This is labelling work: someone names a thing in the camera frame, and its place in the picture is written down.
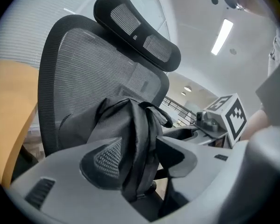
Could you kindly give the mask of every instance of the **chair headrest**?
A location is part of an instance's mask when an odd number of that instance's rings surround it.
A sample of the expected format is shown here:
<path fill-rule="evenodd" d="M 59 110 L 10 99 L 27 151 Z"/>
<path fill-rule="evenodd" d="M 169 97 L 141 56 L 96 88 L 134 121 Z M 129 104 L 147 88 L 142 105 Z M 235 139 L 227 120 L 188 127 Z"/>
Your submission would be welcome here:
<path fill-rule="evenodd" d="M 97 0 L 95 20 L 131 45 L 163 71 L 174 71 L 181 62 L 176 45 L 160 35 L 137 11 L 130 0 Z"/>

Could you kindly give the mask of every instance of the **vent slot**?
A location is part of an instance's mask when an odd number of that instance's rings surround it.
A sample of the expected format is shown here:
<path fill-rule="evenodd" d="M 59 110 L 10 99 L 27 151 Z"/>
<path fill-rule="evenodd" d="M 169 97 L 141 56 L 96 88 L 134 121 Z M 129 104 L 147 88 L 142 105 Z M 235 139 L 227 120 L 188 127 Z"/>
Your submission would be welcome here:
<path fill-rule="evenodd" d="M 42 178 L 27 194 L 25 200 L 39 210 L 54 184 L 55 181 Z"/>

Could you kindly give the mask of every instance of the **person's arm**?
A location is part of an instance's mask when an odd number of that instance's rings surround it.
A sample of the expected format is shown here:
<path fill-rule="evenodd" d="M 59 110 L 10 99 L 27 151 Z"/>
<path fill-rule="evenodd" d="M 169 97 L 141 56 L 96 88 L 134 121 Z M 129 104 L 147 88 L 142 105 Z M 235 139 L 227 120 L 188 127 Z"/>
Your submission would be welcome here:
<path fill-rule="evenodd" d="M 248 120 L 240 140 L 249 140 L 257 131 L 270 126 L 266 113 L 263 110 L 256 111 Z"/>

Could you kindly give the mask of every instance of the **wooden table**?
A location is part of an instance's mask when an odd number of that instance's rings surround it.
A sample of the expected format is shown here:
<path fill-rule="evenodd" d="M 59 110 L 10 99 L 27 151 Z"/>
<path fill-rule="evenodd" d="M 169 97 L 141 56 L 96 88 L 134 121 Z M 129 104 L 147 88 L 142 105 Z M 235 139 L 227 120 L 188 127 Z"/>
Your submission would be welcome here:
<path fill-rule="evenodd" d="M 8 188 L 37 109 L 38 70 L 0 60 L 0 183 Z"/>

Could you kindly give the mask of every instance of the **railing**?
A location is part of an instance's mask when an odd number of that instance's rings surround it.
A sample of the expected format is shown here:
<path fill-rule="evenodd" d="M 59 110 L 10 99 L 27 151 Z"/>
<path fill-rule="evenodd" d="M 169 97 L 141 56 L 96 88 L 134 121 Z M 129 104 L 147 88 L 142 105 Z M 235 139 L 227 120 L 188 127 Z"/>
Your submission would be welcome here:
<path fill-rule="evenodd" d="M 196 114 L 194 114 L 191 110 L 183 107 L 179 103 L 175 102 L 174 100 L 170 99 L 169 97 L 165 97 L 162 101 L 162 104 L 167 105 L 174 110 L 178 111 L 178 121 L 175 123 L 176 127 L 185 126 L 185 125 L 192 125 L 196 119 Z"/>

